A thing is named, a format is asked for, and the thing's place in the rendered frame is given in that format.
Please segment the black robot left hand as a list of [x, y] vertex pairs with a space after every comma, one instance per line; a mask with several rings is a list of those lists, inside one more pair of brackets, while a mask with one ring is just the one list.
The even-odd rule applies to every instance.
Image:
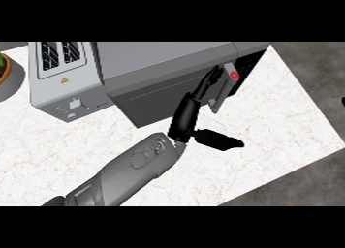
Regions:
[[176, 108], [168, 137], [175, 140], [179, 153], [184, 153], [191, 138], [194, 138], [200, 144], [221, 151], [245, 147], [245, 142], [240, 139], [228, 137], [209, 129], [197, 130], [194, 128], [200, 110], [200, 100], [209, 87], [218, 82], [222, 74], [224, 69], [215, 66], [203, 77], [194, 92], [187, 93]]

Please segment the dark grey microwave door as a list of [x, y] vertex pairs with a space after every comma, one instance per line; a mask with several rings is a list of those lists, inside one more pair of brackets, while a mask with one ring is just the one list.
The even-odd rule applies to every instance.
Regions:
[[145, 67], [129, 72], [104, 70], [107, 93], [141, 128], [169, 118], [188, 92], [197, 88], [212, 66], [197, 70]]

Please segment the grey microwave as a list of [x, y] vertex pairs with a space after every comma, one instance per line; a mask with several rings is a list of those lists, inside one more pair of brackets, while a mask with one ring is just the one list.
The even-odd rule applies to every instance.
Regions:
[[129, 72], [145, 67], [197, 70], [236, 64], [243, 78], [270, 47], [267, 42], [98, 42], [101, 73]]

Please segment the silver toaster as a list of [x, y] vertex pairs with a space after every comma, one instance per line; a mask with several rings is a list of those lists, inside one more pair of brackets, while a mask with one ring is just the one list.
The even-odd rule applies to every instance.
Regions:
[[64, 122], [113, 105], [91, 42], [28, 43], [30, 102]]

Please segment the grey plant pot brown rim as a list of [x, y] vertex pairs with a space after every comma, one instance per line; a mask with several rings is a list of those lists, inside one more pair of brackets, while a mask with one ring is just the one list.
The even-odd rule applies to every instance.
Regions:
[[20, 91], [25, 78], [23, 65], [3, 54], [9, 68], [0, 78], [0, 103], [5, 102]]

